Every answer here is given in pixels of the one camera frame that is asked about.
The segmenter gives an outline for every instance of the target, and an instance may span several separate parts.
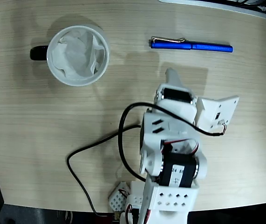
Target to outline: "ventilation holes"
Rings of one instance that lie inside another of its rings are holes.
[[[156,120],[155,122],[153,122],[152,124],[153,125],[158,125],[158,124],[161,124],[163,121],[161,119],[159,120]]]
[[[161,131],[163,131],[164,129],[162,128],[162,127],[160,127],[160,128],[158,128],[158,129],[156,129],[156,130],[154,130],[154,131],[152,131],[153,133],[155,133],[155,134],[157,134],[157,133],[159,133],[159,132],[161,132]]]

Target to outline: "white tissue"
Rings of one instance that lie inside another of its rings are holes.
[[[66,78],[83,80],[93,76],[103,63],[105,48],[91,32],[78,29],[66,33],[51,52],[53,65]]]

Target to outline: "coffee mug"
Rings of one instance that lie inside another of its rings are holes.
[[[103,63],[101,64],[101,66],[93,76],[83,80],[72,80],[66,78],[63,70],[58,69],[53,65],[51,52],[54,50],[54,48],[56,47],[57,43],[59,42],[62,36],[64,36],[66,33],[68,33],[71,30],[78,30],[78,29],[85,29],[91,32],[94,36],[98,37],[98,39],[102,42],[105,48],[105,56],[103,59]],[[48,67],[53,76],[62,83],[70,86],[85,86],[94,83],[106,71],[110,58],[110,47],[108,44],[108,39],[102,29],[94,25],[78,25],[78,26],[67,27],[59,31],[52,38],[48,46],[44,45],[44,46],[33,47],[30,50],[30,58],[34,61],[47,61]]]

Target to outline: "wood grain surface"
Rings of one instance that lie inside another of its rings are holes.
[[[59,30],[100,26],[110,63],[96,83],[70,87],[45,62],[29,59]],[[151,36],[230,43],[234,53],[152,50]],[[266,20],[157,0],[0,0],[0,187],[7,204],[91,211],[67,169],[67,154],[114,131],[130,103],[152,102],[166,68],[197,95],[240,101],[223,137],[205,137],[208,175],[195,210],[266,203]],[[145,108],[133,110],[138,123]],[[129,164],[139,167],[139,130],[124,135]],[[76,155],[72,167],[97,211],[124,169],[117,139]]]

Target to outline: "blue pen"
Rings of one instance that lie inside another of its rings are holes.
[[[184,38],[167,39],[161,37],[152,37],[150,47],[153,49],[180,49],[180,50],[208,50],[220,52],[233,52],[233,47],[217,43],[191,42]]]

